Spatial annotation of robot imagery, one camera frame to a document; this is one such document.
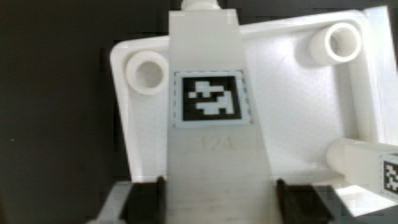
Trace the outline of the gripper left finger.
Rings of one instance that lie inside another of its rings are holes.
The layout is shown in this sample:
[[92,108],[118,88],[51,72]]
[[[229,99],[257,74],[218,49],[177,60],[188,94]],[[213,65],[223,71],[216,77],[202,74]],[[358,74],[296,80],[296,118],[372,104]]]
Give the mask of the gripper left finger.
[[97,216],[85,224],[165,224],[166,181],[118,181],[108,191]]

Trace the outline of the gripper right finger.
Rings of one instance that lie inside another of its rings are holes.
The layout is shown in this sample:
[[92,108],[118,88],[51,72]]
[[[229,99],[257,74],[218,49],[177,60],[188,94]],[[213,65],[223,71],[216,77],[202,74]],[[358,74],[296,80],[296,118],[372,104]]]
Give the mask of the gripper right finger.
[[275,186],[282,224],[355,224],[355,218],[330,185]]

